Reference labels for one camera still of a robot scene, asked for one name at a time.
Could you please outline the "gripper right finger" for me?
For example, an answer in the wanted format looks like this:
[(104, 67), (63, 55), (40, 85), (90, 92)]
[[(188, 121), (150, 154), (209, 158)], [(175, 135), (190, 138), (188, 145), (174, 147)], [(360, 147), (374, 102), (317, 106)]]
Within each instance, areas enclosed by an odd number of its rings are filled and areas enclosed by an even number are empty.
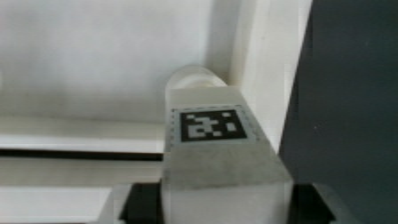
[(317, 183), (294, 185), (289, 224), (355, 224), (348, 206), (326, 185)]

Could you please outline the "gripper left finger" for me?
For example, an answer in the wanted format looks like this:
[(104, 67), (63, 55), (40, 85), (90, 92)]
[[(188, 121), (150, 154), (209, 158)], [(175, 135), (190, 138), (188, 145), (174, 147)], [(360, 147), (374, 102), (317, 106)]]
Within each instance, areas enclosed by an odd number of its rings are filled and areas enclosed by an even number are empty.
[(115, 187), (110, 211), (111, 224), (165, 224), (158, 182)]

